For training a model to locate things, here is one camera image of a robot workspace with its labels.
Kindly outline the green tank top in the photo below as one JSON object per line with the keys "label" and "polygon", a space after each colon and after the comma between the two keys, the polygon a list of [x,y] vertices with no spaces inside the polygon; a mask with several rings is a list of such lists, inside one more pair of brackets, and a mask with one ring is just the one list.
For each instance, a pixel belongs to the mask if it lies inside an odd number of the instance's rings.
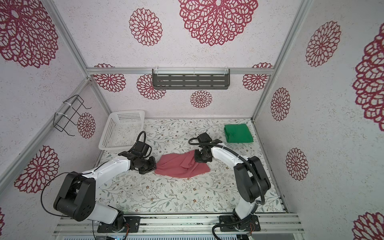
{"label": "green tank top", "polygon": [[254,138],[246,124],[231,124],[224,127],[228,143],[253,143]]}

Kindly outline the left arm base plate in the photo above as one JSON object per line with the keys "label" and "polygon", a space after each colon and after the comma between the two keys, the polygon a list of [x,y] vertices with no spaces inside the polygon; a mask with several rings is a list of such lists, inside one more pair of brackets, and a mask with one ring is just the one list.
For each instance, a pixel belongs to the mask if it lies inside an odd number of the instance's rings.
{"label": "left arm base plate", "polygon": [[97,233],[137,233],[140,221],[139,216],[119,217],[112,224],[100,223]]}

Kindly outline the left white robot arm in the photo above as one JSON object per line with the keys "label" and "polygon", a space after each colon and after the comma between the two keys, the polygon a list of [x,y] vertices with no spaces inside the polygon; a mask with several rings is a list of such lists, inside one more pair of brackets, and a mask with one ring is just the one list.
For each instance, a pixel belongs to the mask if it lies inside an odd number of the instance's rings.
{"label": "left white robot arm", "polygon": [[85,173],[68,173],[54,201],[54,209],[78,222],[98,221],[120,230],[125,225],[124,213],[113,207],[97,203],[96,190],[106,182],[127,171],[144,175],[156,169],[151,156],[152,147],[138,141],[114,159]]}

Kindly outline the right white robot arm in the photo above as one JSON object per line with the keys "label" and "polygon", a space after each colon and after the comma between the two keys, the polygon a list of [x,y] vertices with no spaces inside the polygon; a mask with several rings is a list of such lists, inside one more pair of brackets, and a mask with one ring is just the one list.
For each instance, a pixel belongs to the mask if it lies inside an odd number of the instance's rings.
{"label": "right white robot arm", "polygon": [[258,206],[266,203],[265,194],[271,189],[271,183],[258,157],[243,157],[225,146],[222,141],[212,140],[207,133],[189,139],[188,144],[199,147],[194,153],[196,162],[208,163],[216,159],[234,171],[240,195],[239,203],[234,210],[234,218],[237,221],[253,215]]}

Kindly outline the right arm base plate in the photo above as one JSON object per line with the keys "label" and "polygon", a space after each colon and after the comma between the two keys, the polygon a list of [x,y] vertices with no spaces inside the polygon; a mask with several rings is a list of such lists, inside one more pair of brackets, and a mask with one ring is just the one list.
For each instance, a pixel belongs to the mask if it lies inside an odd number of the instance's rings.
{"label": "right arm base plate", "polygon": [[256,215],[251,215],[243,220],[233,215],[219,216],[221,232],[259,232],[261,225]]}

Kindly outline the pink tank top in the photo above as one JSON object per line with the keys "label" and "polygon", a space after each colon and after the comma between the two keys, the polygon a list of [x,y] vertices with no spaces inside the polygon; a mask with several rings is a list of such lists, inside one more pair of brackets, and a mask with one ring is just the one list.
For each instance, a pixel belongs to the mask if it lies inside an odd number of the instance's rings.
{"label": "pink tank top", "polygon": [[192,178],[210,171],[206,163],[195,161],[195,151],[189,151],[161,156],[156,164],[155,174],[172,178]]}

